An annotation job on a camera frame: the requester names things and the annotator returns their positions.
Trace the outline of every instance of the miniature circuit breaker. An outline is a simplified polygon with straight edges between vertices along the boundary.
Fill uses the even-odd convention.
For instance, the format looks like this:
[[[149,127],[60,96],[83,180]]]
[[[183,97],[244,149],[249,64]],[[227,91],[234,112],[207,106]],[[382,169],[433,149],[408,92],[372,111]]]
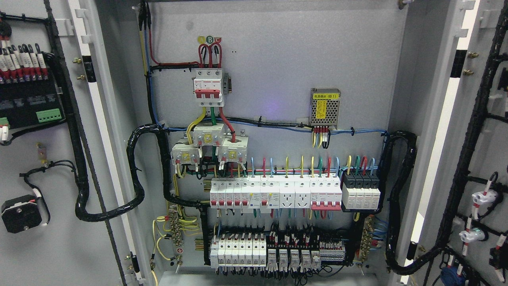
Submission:
[[[194,82],[194,96],[200,106],[223,107],[224,94],[230,92],[228,73],[222,69],[196,69]]]
[[[310,125],[337,126],[339,119],[340,90],[312,89]]]
[[[220,146],[225,138],[226,126],[223,123],[212,125],[211,123],[200,123],[194,127],[194,146]]]
[[[236,141],[231,142],[231,136],[227,136],[223,144],[217,148],[217,155],[219,157],[219,169],[224,166],[226,162],[239,163],[243,165],[247,162],[247,143],[249,137],[239,136]]]
[[[194,165],[198,169],[200,150],[189,145],[187,139],[180,139],[171,149],[171,158],[174,166]]]

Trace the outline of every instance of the metal mesh power supply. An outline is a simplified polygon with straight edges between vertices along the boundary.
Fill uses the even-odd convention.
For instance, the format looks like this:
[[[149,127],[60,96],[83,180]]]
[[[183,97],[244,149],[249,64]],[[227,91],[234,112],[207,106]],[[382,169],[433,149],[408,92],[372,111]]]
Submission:
[[[340,90],[312,89],[310,124],[337,126],[339,119]]]

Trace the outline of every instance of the red breaker toggle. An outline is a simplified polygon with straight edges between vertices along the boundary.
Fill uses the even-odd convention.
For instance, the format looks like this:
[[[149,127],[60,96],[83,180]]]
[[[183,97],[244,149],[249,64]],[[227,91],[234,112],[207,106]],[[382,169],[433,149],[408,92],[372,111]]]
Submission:
[[[335,202],[335,205],[332,205],[333,202],[319,202],[319,205],[317,202],[312,202],[312,205],[310,206],[311,210],[314,211],[340,211],[340,202]]]
[[[218,99],[220,90],[195,90],[196,98],[215,98]]]

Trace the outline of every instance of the bolt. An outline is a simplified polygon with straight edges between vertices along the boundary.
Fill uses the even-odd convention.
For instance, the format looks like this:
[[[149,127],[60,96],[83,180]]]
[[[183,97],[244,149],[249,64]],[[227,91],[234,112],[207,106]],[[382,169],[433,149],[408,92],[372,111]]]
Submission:
[[[467,57],[470,59],[476,59],[478,58],[479,54],[477,52],[469,52],[467,53]]]
[[[470,75],[474,75],[474,72],[473,72],[472,70],[463,70],[463,71],[462,71],[462,74],[463,74],[463,75],[470,76]]]

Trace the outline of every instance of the green terminal connector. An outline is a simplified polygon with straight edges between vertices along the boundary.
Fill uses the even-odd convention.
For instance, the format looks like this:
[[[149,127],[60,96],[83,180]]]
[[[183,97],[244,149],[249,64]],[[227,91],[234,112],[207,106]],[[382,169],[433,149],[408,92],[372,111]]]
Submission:
[[[49,109],[44,111],[37,111],[37,119],[39,120],[39,123],[53,121],[62,119],[62,115],[60,114],[60,109]]]
[[[0,118],[0,126],[9,126],[9,121],[7,120],[7,117]]]

